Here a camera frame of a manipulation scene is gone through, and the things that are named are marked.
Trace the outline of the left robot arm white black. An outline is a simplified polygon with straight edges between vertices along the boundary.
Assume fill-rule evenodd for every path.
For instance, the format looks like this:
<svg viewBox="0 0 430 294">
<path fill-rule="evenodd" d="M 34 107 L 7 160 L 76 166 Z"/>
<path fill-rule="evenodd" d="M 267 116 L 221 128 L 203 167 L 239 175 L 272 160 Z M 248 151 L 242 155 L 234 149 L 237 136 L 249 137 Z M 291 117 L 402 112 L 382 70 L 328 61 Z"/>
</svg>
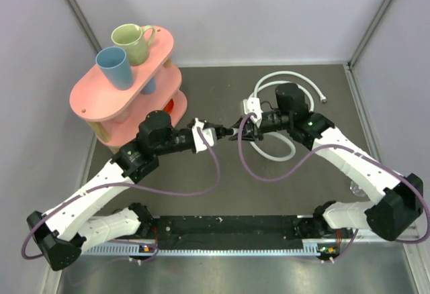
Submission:
<svg viewBox="0 0 430 294">
<path fill-rule="evenodd" d="M 184 150 L 212 151 L 232 128 L 194 119 L 176 130 L 165 111 L 152 111 L 139 125 L 135 139 L 123 145 L 104 167 L 65 202 L 27 218 L 31 236 L 51 269 L 61 271 L 82 252 L 116 238 L 154 235 L 155 223 L 146 206 L 133 203 L 115 214 L 94 218 L 108 202 L 159 167 L 159 157 Z"/>
</svg>

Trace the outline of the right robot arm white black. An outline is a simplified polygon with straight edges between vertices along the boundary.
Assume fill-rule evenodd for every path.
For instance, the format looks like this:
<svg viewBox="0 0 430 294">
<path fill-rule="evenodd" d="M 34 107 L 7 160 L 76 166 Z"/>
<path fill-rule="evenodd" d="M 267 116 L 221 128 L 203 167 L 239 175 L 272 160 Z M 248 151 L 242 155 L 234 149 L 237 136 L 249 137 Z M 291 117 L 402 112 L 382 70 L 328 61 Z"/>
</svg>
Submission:
<svg viewBox="0 0 430 294">
<path fill-rule="evenodd" d="M 423 182 L 415 174 L 404 176 L 385 167 L 357 147 L 327 117 L 311 111 L 302 89 L 295 83 L 275 88 L 277 106 L 262 111 L 260 100 L 243 100 L 243 116 L 234 139 L 261 140 L 285 131 L 290 137 L 330 162 L 367 195 L 367 202 L 328 201 L 314 212 L 314 231 L 327 238 L 342 228 L 371 230 L 387 241 L 399 236 L 421 215 L 429 215 L 423 199 Z"/>
</svg>

